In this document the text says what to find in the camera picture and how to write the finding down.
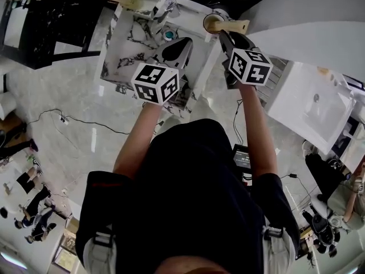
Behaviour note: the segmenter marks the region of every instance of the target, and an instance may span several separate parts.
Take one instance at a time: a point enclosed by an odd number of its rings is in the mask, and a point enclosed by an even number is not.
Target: electronic device
[[[235,144],[233,148],[233,160],[237,165],[239,179],[242,180],[244,185],[252,186],[252,171],[248,148]]]

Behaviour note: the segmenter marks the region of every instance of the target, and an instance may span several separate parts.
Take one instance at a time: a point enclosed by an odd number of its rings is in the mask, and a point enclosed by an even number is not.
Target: person
[[[33,166],[24,174],[22,174],[16,182],[14,182],[10,189],[7,184],[3,184],[5,189],[5,205],[0,209],[0,214],[3,218],[7,218],[8,213],[17,214],[19,211],[23,212],[24,205],[29,201],[29,192],[35,187],[34,179],[41,176],[42,171],[39,169],[39,164],[33,160]],[[49,195],[49,191],[42,190],[34,198],[35,201],[42,198],[45,199]]]
[[[312,210],[315,213],[314,215],[315,219],[323,220],[323,218],[315,211],[315,209],[312,208]],[[314,227],[313,216],[305,210],[303,210],[302,215],[305,218],[305,220],[309,223],[309,226],[311,227],[314,235],[316,236],[316,238],[313,241],[313,244],[316,247],[317,251],[319,253],[328,253],[331,258],[336,256],[337,255],[336,246],[341,238],[339,230],[337,228],[332,229],[327,222],[327,226],[323,229],[323,231],[317,232]]]
[[[277,176],[256,90],[240,85],[240,93],[251,194],[235,176],[232,147],[218,122],[178,124],[151,142],[162,107],[146,103],[113,173],[89,173],[76,234],[76,253],[87,271],[98,264],[89,262],[104,244],[115,263],[99,265],[115,268],[111,272],[263,273],[274,260],[267,242],[276,232],[276,240],[287,243],[277,252],[278,266],[269,268],[286,272],[299,247],[298,225]]]
[[[42,190],[40,190],[33,200],[29,203],[27,208],[22,207],[22,211],[24,213],[24,218],[22,221],[19,221],[15,219],[15,227],[17,229],[27,228],[31,226],[34,222],[34,220],[37,218],[39,203],[43,201],[45,198],[49,198],[51,196],[51,192],[48,190],[48,188],[43,185]]]
[[[46,213],[40,215],[37,220],[36,226],[31,232],[31,235],[25,236],[28,243],[32,244],[35,241],[45,241],[50,232],[56,227],[55,223],[48,223],[48,219],[52,216],[55,206],[52,205],[50,208],[46,208]]]
[[[362,165],[365,157],[350,179],[346,180],[343,174],[322,160],[318,150],[310,142],[304,141],[302,148],[308,169],[322,193],[318,196],[319,200],[342,216],[349,229],[362,228],[365,225],[365,195],[358,194],[358,191],[364,174]]]
[[[5,145],[7,145],[14,137],[19,135],[20,133],[26,132],[26,128],[27,128],[27,124],[22,123],[22,124],[16,126],[15,128],[11,129],[10,131],[8,131],[5,134],[4,142],[0,147],[0,160],[9,158],[12,155],[16,154],[17,152],[19,152],[20,150],[23,150],[25,148],[30,148],[30,149],[34,150],[35,152],[38,152],[38,147],[35,144],[33,139],[30,139],[29,141],[24,141],[22,143],[19,143],[19,144],[10,146],[10,147],[5,147]]]

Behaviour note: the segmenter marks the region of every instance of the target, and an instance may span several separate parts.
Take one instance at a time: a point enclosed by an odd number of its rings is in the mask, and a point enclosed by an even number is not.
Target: t-shirt sleeve
[[[283,192],[280,178],[275,174],[264,174],[254,178],[251,197],[261,207],[273,227],[285,228],[293,240],[297,253],[300,241],[299,228]]]
[[[96,231],[123,215],[124,208],[130,205],[132,189],[133,181],[126,176],[103,171],[89,173],[76,233],[76,253],[82,264],[85,244]]]

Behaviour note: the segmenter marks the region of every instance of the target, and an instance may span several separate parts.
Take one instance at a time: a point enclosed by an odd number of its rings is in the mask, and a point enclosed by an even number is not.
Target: sink
[[[355,103],[342,74],[289,62],[265,110],[328,154]]]
[[[177,0],[180,16],[168,18],[162,31],[152,35],[150,13],[157,1],[143,0],[138,11],[123,9],[120,5],[117,7],[99,58],[100,68],[96,72],[100,73],[97,76],[115,84],[115,90],[122,95],[136,98],[130,80],[138,64],[147,61],[166,42],[163,32],[170,29],[178,38],[189,37],[193,40],[193,50],[185,75],[180,80],[180,90],[164,105],[168,112],[188,120],[221,52],[217,38],[206,42],[202,26],[206,14],[213,10],[189,0]]]

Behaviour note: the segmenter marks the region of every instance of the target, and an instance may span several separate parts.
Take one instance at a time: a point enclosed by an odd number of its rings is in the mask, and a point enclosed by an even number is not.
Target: black and white cube
[[[242,83],[265,85],[273,64],[263,53],[233,49],[228,70]]]
[[[139,99],[162,106],[179,90],[179,71],[139,63],[131,82]]]

